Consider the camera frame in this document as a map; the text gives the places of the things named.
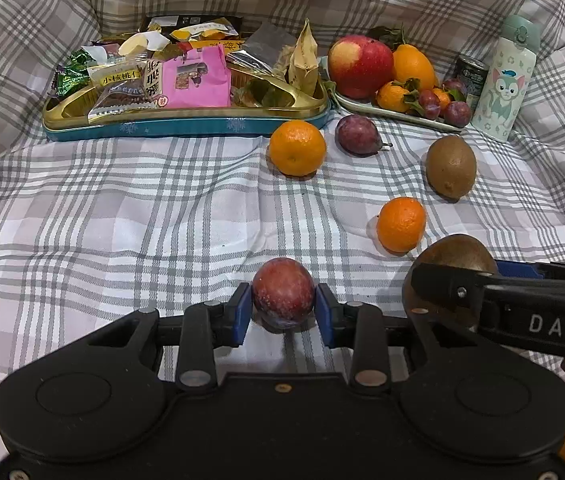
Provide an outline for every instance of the water bottle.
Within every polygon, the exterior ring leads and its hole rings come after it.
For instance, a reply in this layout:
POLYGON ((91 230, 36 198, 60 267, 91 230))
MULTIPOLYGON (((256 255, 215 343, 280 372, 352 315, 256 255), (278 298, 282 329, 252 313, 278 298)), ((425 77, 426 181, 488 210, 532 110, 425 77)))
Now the water bottle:
POLYGON ((485 87, 471 124, 486 136, 506 142, 529 86, 540 47, 540 31, 521 16, 502 25, 485 87))

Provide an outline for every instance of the apple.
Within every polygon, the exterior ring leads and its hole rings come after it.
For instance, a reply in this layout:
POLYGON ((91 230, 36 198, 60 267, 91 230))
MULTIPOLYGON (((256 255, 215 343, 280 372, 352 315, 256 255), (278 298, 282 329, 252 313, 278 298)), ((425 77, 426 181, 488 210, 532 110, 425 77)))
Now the apple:
POLYGON ((315 285, 309 271, 291 258, 265 263, 252 283, 256 310, 273 328, 293 328, 313 309, 315 285))
POLYGON ((366 36, 345 36, 336 41, 329 51, 328 65, 335 88, 352 99, 370 99, 395 76, 391 49, 366 36))

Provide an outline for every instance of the kiwi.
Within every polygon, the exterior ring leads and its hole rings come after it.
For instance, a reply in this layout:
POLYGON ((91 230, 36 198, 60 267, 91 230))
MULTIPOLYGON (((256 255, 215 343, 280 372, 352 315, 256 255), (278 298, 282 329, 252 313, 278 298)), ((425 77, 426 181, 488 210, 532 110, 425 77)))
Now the kiwi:
POLYGON ((473 326, 477 319, 468 308, 456 308, 453 312, 421 299, 411 286, 411 272, 421 263, 447 265, 462 269, 481 270, 496 274, 498 265, 480 240, 469 235, 456 234, 441 238, 427 247, 414 261, 403 282, 403 306, 405 310, 425 308, 430 312, 444 314, 464 326, 473 326))
POLYGON ((436 140, 427 152, 427 180, 439 194, 458 200, 475 182, 477 165, 471 147, 459 136, 436 140))

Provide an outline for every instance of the cartoon character print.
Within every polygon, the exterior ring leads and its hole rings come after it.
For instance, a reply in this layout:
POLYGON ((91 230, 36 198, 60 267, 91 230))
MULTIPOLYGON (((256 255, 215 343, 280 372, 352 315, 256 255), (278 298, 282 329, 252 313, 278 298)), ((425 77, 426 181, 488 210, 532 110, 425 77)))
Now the cartoon character print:
POLYGON ((512 104, 515 98, 524 88, 525 76, 516 77, 513 70, 502 70, 494 68, 491 73, 494 88, 489 90, 489 108, 492 114, 500 116, 507 121, 511 115, 512 104))

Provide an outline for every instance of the black can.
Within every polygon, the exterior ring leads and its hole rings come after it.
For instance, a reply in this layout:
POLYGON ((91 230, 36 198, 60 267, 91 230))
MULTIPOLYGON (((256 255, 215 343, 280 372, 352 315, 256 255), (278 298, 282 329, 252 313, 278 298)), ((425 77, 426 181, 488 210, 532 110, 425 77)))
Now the black can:
POLYGON ((471 108, 471 115, 473 115, 475 108, 478 106, 480 94, 482 94, 482 89, 485 87, 488 73, 489 67, 482 61, 465 56, 465 54, 457 56, 453 76, 467 88, 467 104, 471 108))

